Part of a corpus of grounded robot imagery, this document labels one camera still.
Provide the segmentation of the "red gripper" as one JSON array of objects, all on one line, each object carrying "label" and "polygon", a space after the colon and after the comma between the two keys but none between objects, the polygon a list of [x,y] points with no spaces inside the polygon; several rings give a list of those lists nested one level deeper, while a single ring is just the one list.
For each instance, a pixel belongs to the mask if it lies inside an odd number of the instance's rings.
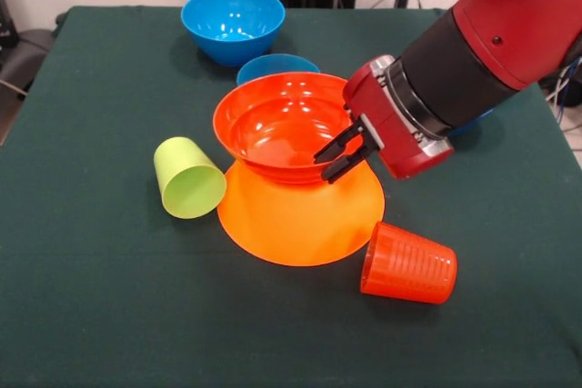
[{"label": "red gripper", "polygon": [[[314,155],[316,164],[329,163],[321,177],[333,184],[377,152],[396,179],[406,179],[444,162],[454,147],[445,137],[422,126],[397,97],[389,70],[394,60],[371,60],[348,80],[343,97],[356,120]],[[365,130],[375,144],[364,143],[352,154],[347,145]]]}]

